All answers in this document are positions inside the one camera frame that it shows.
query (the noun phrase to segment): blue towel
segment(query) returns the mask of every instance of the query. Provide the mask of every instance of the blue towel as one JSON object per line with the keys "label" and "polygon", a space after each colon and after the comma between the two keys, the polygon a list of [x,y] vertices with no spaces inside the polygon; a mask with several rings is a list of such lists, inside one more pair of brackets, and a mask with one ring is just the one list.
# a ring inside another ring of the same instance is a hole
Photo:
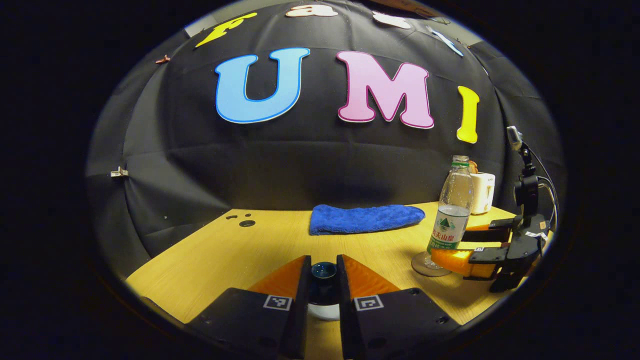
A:
{"label": "blue towel", "polygon": [[396,229],[418,224],[424,211],[413,206],[387,205],[379,208],[339,209],[318,205],[311,213],[309,234],[357,234]]}

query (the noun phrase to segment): blue letter u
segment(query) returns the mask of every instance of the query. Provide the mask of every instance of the blue letter u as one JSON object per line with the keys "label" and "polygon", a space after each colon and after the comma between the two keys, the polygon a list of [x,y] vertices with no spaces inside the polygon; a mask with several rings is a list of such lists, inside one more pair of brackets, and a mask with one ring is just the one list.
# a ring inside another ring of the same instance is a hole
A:
{"label": "blue letter u", "polygon": [[227,121],[245,124],[271,120],[291,109],[300,96],[302,58],[309,53],[305,47],[290,47],[269,55],[278,60],[278,84],[276,92],[263,100],[251,100],[246,96],[249,66],[258,60],[258,56],[240,56],[218,65],[218,114]]}

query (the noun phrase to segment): plastic water bottle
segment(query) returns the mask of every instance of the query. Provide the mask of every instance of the plastic water bottle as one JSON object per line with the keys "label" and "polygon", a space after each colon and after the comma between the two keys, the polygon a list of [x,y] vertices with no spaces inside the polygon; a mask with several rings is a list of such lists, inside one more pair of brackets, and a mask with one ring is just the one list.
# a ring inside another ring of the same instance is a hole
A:
{"label": "plastic water bottle", "polygon": [[474,184],[469,174],[469,157],[453,156],[451,171],[440,193],[438,213],[429,236],[424,265],[438,270],[441,266],[431,260],[431,249],[457,249],[465,234],[471,205],[474,200]]}

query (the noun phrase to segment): metal clip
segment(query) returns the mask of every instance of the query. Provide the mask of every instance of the metal clip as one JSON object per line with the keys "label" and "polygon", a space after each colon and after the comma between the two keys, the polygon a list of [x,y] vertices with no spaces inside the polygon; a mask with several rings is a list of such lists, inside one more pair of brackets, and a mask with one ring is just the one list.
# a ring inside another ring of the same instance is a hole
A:
{"label": "metal clip", "polygon": [[161,58],[160,60],[156,61],[156,64],[164,64],[171,61],[171,58],[167,55],[164,56],[164,58]]}
{"label": "metal clip", "polygon": [[129,171],[123,169],[122,167],[118,167],[118,170],[111,172],[111,177],[122,177],[129,176]]}

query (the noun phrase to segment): bottle label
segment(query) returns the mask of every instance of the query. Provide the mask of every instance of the bottle label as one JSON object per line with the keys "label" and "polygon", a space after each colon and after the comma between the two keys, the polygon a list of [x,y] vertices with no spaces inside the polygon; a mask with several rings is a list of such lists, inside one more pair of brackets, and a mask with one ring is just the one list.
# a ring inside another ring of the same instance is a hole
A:
{"label": "bottle label", "polygon": [[462,240],[462,235],[467,228],[467,222],[469,220],[468,210],[460,208],[463,211],[452,211],[460,213],[460,215],[449,215],[444,213],[441,209],[438,209],[436,215],[436,223],[433,226],[433,232],[431,233],[431,239],[429,240],[429,246],[427,246],[427,252],[431,253],[431,249],[456,249]]}

